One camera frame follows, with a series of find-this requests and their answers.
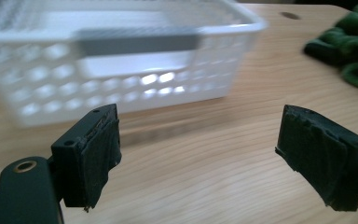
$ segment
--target green cloth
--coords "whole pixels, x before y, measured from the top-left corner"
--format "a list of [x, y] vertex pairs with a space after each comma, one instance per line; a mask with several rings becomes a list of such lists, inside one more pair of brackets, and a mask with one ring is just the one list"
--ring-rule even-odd
[[338, 21], [335, 27], [311, 40], [304, 52], [340, 67], [344, 80], [358, 87], [358, 6]]

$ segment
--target metal ring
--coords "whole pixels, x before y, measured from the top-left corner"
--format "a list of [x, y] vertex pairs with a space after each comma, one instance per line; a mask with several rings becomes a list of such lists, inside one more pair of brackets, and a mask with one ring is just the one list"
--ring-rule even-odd
[[34, 169], [37, 165], [36, 161], [24, 161], [20, 164], [18, 164], [15, 168], [14, 168], [14, 172], [16, 173], [25, 173], [28, 172], [32, 169]]

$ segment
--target white plastic basket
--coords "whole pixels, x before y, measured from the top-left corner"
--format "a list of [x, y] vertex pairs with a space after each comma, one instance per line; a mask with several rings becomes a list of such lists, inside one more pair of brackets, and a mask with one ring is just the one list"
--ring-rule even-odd
[[231, 0], [0, 0], [0, 93], [23, 126], [223, 97], [265, 27]]

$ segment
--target table surface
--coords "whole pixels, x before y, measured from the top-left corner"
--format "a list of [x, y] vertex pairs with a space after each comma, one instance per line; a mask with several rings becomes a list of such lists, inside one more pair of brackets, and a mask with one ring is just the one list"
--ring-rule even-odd
[[[66, 223], [358, 223], [334, 212], [275, 154], [286, 104], [358, 133], [358, 89], [301, 53], [347, 11], [332, 6], [245, 5], [269, 22], [228, 97], [120, 116], [122, 163], [88, 214]], [[300, 20], [281, 12], [296, 13]], [[16, 128], [0, 104], [0, 172], [49, 146], [74, 123]]]

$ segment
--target gray handle insert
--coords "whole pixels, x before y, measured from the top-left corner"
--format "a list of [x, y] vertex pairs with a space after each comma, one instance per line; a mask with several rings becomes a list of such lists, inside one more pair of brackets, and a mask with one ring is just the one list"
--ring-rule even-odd
[[200, 40], [191, 27], [87, 29], [76, 37], [84, 56], [192, 50]]

